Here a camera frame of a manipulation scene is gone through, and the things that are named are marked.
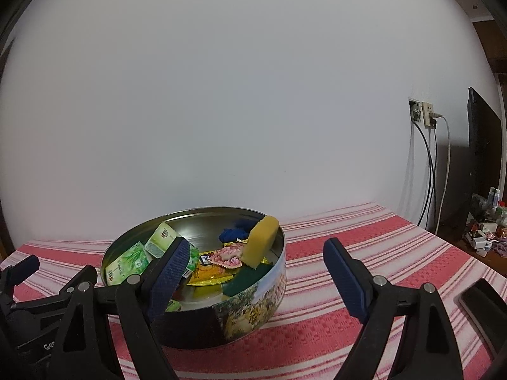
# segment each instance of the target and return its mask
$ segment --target blue gripper pad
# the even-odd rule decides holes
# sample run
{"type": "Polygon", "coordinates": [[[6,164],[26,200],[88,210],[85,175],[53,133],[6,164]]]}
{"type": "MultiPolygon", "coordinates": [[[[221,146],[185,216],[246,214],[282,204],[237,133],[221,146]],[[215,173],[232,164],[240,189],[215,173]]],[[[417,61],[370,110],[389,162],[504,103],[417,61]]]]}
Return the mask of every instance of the blue gripper pad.
{"type": "Polygon", "coordinates": [[[364,324],[373,296],[372,275],[363,263],[348,254],[337,238],[324,243],[323,256],[349,314],[364,324]]]}
{"type": "Polygon", "coordinates": [[[183,276],[189,258],[190,245],[188,241],[182,237],[176,237],[152,270],[151,279],[148,276],[147,282],[151,288],[146,314],[150,321],[164,314],[171,296],[183,276]]]}

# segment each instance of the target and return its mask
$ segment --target striped tablecloth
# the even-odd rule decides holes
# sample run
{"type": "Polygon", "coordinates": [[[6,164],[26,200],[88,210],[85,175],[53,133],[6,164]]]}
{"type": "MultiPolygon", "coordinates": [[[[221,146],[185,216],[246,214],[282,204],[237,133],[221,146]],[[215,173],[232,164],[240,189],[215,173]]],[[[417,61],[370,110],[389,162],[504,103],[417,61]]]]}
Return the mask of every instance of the striped tablecloth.
{"type": "MultiPolygon", "coordinates": [[[[409,287],[418,288],[427,281],[435,284],[456,334],[465,379],[479,378],[489,366],[484,341],[458,307],[456,297],[484,277],[506,298],[504,277],[376,204],[300,218],[285,222],[282,228],[287,242],[287,289],[276,314],[261,329],[227,346],[199,351],[164,349],[180,378],[333,378],[360,324],[344,308],[324,266],[323,243],[329,237],[338,237],[373,275],[409,287]]],[[[16,300],[26,301],[57,293],[85,264],[99,268],[109,244],[35,240],[20,247],[1,267],[29,254],[39,256],[40,270],[15,290],[16,300]]],[[[387,378],[402,322],[403,318],[397,318],[393,324],[378,379],[387,378]]],[[[125,377],[138,378],[117,318],[111,317],[111,329],[125,377]]]]}

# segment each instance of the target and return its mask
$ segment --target blue textured pad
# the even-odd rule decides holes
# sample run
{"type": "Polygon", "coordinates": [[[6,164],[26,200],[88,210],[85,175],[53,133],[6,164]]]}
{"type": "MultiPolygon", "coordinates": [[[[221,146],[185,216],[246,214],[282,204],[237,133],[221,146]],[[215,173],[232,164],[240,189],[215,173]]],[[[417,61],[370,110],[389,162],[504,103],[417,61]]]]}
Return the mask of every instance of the blue textured pad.
{"type": "Polygon", "coordinates": [[[158,275],[150,291],[150,304],[147,314],[150,321],[155,317],[164,314],[171,297],[178,287],[183,272],[187,267],[190,258],[190,245],[187,240],[182,239],[178,248],[167,261],[164,269],[158,275]]]}
{"type": "Polygon", "coordinates": [[[361,288],[361,284],[331,240],[324,243],[323,255],[325,266],[349,314],[364,324],[368,319],[369,304],[367,304],[366,293],[361,288]]]}

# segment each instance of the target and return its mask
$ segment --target wall outlet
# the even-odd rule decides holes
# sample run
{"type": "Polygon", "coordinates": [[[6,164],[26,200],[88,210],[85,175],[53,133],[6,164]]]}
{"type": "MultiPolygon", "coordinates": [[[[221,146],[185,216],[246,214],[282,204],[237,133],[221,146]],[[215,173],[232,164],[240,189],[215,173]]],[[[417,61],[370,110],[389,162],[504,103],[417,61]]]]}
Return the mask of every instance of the wall outlet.
{"type": "Polygon", "coordinates": [[[424,126],[430,128],[432,126],[432,122],[429,120],[429,114],[433,113],[433,104],[425,103],[424,101],[421,103],[422,108],[422,119],[424,120],[424,126]]]}
{"type": "Polygon", "coordinates": [[[409,98],[410,119],[416,123],[421,121],[421,103],[409,98]]]}

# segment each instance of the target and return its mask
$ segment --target metal bowl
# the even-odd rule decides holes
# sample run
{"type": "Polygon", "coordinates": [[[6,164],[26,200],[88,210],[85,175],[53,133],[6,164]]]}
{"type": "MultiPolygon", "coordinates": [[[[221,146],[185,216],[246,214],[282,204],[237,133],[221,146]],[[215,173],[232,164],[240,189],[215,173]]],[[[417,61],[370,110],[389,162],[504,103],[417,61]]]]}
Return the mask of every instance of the metal bowl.
{"type": "MultiPolygon", "coordinates": [[[[106,250],[100,267],[106,282],[106,267],[138,241],[145,243],[163,221],[200,252],[222,248],[218,239],[224,228],[238,221],[257,222],[264,214],[234,207],[206,207],[181,211],[132,228],[106,250]]],[[[270,319],[286,287],[285,239],[278,229],[273,247],[266,255],[273,268],[257,283],[233,297],[208,298],[185,303],[185,311],[164,313],[151,325],[159,342],[178,349],[203,349],[224,345],[253,332],[270,319]]]]}

